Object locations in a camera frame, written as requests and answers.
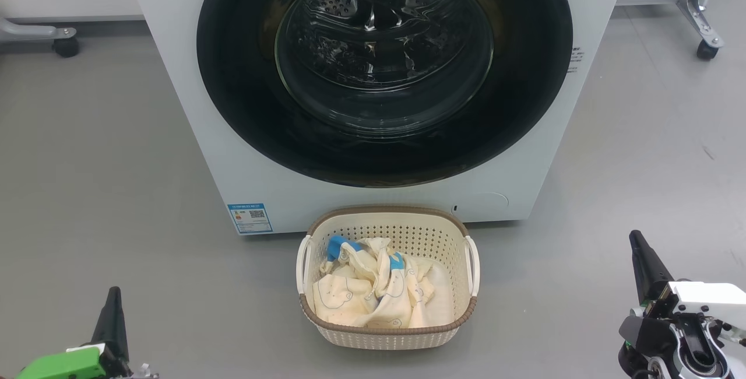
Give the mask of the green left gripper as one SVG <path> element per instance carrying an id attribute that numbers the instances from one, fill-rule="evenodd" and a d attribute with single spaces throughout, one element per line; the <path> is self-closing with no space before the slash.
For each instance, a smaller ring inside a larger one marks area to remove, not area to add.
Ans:
<path id="1" fill-rule="evenodd" d="M 96 323 L 92 344 L 33 360 L 17 378 L 128 377 L 129 349 L 122 292 L 111 287 Z"/>

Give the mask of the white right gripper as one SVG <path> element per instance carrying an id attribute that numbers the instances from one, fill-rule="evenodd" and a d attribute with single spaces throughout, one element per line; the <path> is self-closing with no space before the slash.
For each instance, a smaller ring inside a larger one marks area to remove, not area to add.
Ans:
<path id="1" fill-rule="evenodd" d="M 673 318 L 702 315 L 730 326 L 726 333 L 744 333 L 745 293 L 732 283 L 671 282 L 668 268 L 639 230 L 629 233 L 639 304 L 644 316 Z"/>

